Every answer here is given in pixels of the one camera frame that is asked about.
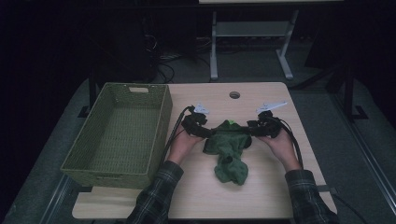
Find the green cloth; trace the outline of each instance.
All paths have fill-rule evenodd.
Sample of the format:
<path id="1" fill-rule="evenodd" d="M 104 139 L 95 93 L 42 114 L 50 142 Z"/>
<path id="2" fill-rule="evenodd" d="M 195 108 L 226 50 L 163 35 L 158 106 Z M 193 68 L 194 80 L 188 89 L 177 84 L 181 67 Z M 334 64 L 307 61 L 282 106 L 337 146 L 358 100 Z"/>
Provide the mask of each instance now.
<path id="1" fill-rule="evenodd" d="M 215 167 L 219 181 L 233 181 L 237 185 L 243 185 L 248 177 L 248 166 L 241 161 L 241 155 L 243 149 L 250 146 L 251 137 L 233 121 L 225 120 L 217 130 L 206 140 L 204 153 L 219 155 Z"/>

